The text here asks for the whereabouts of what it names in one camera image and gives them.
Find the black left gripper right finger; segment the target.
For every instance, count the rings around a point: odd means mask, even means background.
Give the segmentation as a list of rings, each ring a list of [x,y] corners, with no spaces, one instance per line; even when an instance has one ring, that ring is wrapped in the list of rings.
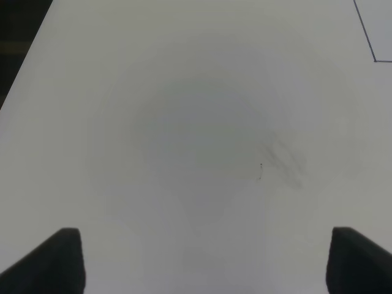
[[[391,293],[391,253],[350,227],[334,227],[326,266],[329,293]]]

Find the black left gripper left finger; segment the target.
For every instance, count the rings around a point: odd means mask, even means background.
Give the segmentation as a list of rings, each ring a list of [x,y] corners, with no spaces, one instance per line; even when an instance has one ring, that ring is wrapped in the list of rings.
[[[1,273],[1,293],[83,293],[81,234],[62,228]]]

